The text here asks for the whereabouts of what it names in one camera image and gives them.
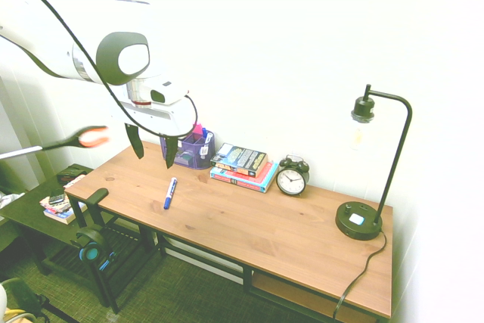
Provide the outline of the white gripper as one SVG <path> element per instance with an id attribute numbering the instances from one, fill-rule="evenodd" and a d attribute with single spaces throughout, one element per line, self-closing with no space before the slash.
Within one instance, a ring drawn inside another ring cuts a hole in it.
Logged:
<path id="1" fill-rule="evenodd" d="M 192 130 L 196 123 L 196 108 L 188 98 L 165 105 L 152 103 L 150 107 L 135 107 L 129 102 L 120 102 L 123 109 L 116 103 L 109 107 L 111 116 L 125 123 L 126 134 L 130 145 L 138 159 L 144 156 L 138 128 L 144 127 L 157 134 L 168 135 L 164 138 L 166 145 L 166 168 L 175 162 L 178 151 L 178 138 Z"/>

